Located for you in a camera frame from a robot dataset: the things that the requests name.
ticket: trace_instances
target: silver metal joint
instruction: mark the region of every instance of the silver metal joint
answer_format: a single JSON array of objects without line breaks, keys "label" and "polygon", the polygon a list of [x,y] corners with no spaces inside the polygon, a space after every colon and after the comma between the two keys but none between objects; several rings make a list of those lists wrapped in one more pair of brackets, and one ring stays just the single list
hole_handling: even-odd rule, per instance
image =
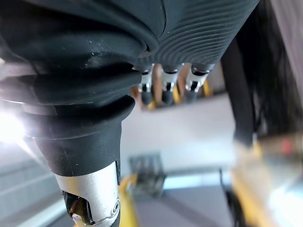
[{"label": "silver metal joint", "polygon": [[162,71],[162,90],[163,91],[174,91],[174,87],[177,84],[178,72],[175,73],[166,73]]},{"label": "silver metal joint", "polygon": [[116,162],[91,174],[56,175],[56,179],[62,193],[69,196],[68,202],[65,198],[66,208],[78,226],[110,227],[117,219],[120,200]]},{"label": "silver metal joint", "polygon": [[193,74],[192,70],[190,70],[186,78],[185,89],[187,91],[198,92],[199,88],[202,87],[207,77],[208,73],[205,73],[204,75],[195,75]]},{"label": "silver metal joint", "polygon": [[151,65],[151,70],[142,74],[141,83],[138,85],[139,92],[150,92],[152,88],[152,71],[154,64]]}]

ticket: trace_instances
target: bright light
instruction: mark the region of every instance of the bright light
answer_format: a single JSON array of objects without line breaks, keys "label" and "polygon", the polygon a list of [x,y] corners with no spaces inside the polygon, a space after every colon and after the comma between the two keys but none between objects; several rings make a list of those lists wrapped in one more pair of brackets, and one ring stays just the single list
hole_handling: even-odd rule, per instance
[{"label": "bright light", "polygon": [[212,185],[220,185],[219,172],[183,176],[169,176],[164,181],[163,189],[171,190]]},{"label": "bright light", "polygon": [[15,116],[8,113],[0,113],[0,141],[18,143],[24,135],[24,127]]},{"label": "bright light", "polygon": [[303,223],[303,200],[294,194],[277,189],[270,198],[271,208],[276,218],[288,226],[301,227]]}]

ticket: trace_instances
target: ribbed rubber cover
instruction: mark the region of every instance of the ribbed rubber cover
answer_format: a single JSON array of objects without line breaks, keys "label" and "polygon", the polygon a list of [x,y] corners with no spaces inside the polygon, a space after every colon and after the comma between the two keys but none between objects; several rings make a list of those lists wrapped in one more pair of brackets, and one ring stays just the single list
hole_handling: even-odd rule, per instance
[{"label": "ribbed rubber cover", "polygon": [[[176,2],[184,8],[174,16]],[[159,38],[160,48],[138,63],[217,63],[257,3],[258,0],[164,0],[167,20]]]}]

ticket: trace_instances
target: silver metal cylinder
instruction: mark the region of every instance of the silver metal cylinder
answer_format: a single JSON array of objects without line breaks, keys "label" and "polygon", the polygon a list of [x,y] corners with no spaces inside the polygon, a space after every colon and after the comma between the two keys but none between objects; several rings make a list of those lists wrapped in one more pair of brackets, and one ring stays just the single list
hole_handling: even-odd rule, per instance
[{"label": "silver metal cylinder", "polygon": [[170,92],[174,90],[175,85],[177,84],[178,72],[175,73],[166,73],[162,71],[162,90],[167,91],[167,84],[170,83]]},{"label": "silver metal cylinder", "polygon": [[[94,225],[110,227],[120,211],[116,162],[91,174],[66,177],[56,175],[62,191],[79,196],[89,202]],[[80,214],[72,218],[78,226],[84,226]]]},{"label": "silver metal cylinder", "polygon": [[138,91],[143,91],[143,85],[146,85],[146,92],[150,92],[152,88],[152,71],[153,71],[154,64],[151,65],[151,70],[146,73],[142,74],[141,83],[138,85]]},{"label": "silver metal cylinder", "polygon": [[192,73],[192,71],[190,70],[188,75],[187,75],[187,78],[186,78],[186,84],[185,84],[185,89],[187,91],[190,91],[192,90],[192,84],[193,82],[196,82],[197,85],[196,87],[194,88],[194,92],[198,92],[199,91],[199,88],[204,84],[206,78],[207,78],[208,74],[204,74],[202,76],[197,76],[197,75],[194,75]]}]

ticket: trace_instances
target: white wall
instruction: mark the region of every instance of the white wall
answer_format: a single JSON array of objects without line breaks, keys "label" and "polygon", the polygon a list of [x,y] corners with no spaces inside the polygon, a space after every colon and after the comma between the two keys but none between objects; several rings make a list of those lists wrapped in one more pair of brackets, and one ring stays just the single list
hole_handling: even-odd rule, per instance
[{"label": "white wall", "polygon": [[235,128],[227,94],[149,112],[138,105],[122,122],[121,174],[133,155],[160,153],[166,171],[231,165]]}]

